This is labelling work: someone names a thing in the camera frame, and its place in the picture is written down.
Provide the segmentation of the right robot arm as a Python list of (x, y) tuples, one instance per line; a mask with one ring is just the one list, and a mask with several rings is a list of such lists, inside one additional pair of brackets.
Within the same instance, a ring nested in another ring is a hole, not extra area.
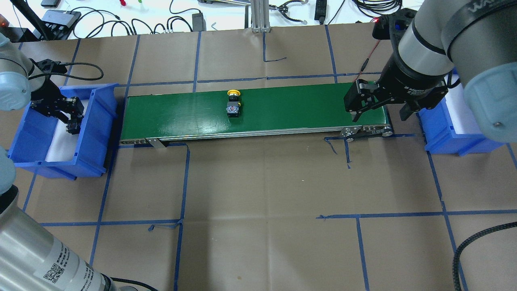
[(515, 0), (425, 0), (421, 7), (382, 15), (372, 36), (393, 53), (380, 79), (355, 80), (344, 107), (357, 122), (364, 112), (402, 104), (402, 121), (433, 109), (445, 96), (445, 77), (456, 70), (464, 101), (484, 136), (515, 143)]

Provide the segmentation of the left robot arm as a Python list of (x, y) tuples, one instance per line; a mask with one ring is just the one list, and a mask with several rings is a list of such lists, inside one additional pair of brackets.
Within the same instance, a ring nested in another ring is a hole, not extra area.
[[(96, 271), (18, 206), (17, 166), (45, 177), (74, 178), (105, 172), (107, 126), (115, 118), (110, 85), (60, 88), (50, 72), (1, 36), (1, 110), (24, 110), (11, 148), (1, 149), (1, 289), (2, 291), (116, 291), (113, 280)], [(58, 121), (83, 115), (78, 148), (83, 153), (48, 160)]]

